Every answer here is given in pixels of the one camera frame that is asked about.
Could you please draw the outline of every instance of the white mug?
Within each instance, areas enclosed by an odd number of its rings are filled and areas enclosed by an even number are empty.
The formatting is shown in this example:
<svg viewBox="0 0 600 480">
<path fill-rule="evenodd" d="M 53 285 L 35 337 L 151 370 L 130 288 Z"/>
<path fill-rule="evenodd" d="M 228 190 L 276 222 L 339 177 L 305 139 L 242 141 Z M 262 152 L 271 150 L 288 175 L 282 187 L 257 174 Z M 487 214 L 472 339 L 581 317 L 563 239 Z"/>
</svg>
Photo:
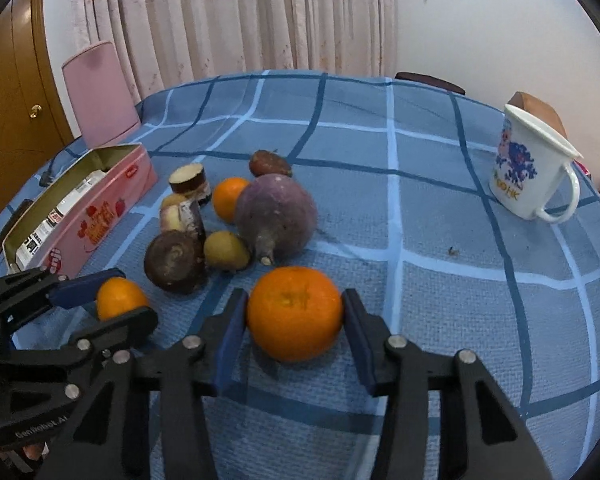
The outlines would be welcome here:
<svg viewBox="0 0 600 480">
<path fill-rule="evenodd" d="M 489 187 L 499 202 L 525 220 L 540 218 L 550 223 L 569 219 L 578 206 L 580 183 L 571 163 L 582 155 L 571 143 L 529 112 L 504 107 L 504 127 Z M 573 194 L 560 216 L 544 210 L 567 174 Z"/>
</svg>

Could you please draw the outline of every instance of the strawberry print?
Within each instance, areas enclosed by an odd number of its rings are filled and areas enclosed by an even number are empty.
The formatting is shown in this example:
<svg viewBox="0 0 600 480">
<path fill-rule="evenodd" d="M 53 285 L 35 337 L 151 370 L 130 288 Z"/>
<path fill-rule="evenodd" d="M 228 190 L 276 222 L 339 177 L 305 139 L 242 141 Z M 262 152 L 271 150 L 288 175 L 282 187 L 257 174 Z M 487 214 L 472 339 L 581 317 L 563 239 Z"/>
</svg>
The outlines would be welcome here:
<svg viewBox="0 0 600 480">
<path fill-rule="evenodd" d="M 116 215 L 118 215 L 118 218 L 120 218 L 122 216 L 122 214 L 125 212 L 125 209 L 126 209 L 125 200 L 123 198 L 120 198 L 116 202 Z"/>
</svg>

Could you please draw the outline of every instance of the wooden cabinet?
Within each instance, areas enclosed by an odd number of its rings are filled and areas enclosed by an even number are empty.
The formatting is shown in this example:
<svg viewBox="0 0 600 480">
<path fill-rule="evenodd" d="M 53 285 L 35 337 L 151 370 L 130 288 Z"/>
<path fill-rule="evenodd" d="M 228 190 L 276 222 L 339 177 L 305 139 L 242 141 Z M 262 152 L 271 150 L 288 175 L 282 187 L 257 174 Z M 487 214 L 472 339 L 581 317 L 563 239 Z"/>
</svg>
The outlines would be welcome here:
<svg viewBox="0 0 600 480">
<path fill-rule="evenodd" d="M 42 0 L 12 0 L 0 15 L 0 211 L 71 140 L 48 62 Z"/>
</svg>

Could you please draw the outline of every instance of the pink tin box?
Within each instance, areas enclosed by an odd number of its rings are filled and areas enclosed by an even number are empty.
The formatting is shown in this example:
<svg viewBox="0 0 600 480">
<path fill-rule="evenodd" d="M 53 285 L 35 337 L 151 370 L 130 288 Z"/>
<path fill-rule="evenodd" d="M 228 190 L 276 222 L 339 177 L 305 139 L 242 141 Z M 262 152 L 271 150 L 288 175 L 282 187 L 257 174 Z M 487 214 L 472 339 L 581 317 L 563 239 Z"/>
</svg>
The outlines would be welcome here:
<svg viewBox="0 0 600 480">
<path fill-rule="evenodd" d="M 18 248 L 96 170 L 102 170 L 104 177 L 77 200 L 21 269 L 16 257 Z M 74 278 L 129 208 L 157 180 L 142 144 L 90 150 L 37 198 L 7 234 L 2 250 L 10 272 L 46 266 L 52 272 Z"/>
</svg>

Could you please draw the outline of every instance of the cartoon print on mug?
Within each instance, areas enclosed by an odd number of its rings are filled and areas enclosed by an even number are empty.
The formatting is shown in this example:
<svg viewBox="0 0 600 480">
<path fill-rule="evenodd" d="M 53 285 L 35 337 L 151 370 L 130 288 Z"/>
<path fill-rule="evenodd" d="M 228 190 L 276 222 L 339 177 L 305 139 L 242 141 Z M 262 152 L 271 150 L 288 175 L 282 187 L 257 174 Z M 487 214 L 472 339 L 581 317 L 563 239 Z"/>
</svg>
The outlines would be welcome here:
<svg viewBox="0 0 600 480">
<path fill-rule="evenodd" d="M 524 144 L 511 142 L 511 122 L 504 121 L 502 136 L 498 145 L 496 164 L 499 168 L 506 163 L 509 169 L 504 174 L 504 179 L 511 182 L 520 191 L 524 189 L 523 182 L 533 179 L 538 172 L 534 166 L 535 161 Z"/>
</svg>

